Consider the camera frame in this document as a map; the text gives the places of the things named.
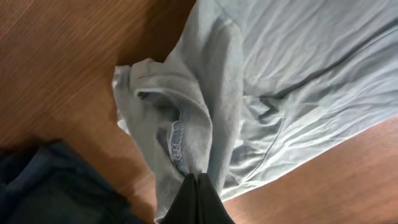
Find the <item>light blue t-shirt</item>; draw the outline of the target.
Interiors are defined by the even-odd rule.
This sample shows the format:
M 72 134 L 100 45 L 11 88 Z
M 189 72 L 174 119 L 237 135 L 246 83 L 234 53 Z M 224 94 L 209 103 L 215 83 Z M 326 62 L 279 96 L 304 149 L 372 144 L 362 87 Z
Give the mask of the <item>light blue t-shirt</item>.
M 228 200 L 395 116 L 397 1 L 197 1 L 164 62 L 112 84 L 158 222 L 187 174 Z

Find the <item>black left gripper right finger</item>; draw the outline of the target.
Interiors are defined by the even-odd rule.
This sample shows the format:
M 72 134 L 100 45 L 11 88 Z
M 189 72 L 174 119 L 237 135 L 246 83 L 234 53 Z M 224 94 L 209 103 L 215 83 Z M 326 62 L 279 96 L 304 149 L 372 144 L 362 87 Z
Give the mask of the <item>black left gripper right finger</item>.
M 197 178 L 197 202 L 200 224 L 234 224 L 206 173 Z

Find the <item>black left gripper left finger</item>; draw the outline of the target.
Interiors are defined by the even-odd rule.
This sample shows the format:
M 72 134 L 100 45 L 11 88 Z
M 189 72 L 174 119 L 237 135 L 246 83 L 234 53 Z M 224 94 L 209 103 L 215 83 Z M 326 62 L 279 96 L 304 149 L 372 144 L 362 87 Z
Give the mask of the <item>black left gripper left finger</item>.
M 188 174 L 178 190 L 170 209 L 160 224 L 197 223 L 197 182 L 193 174 Z

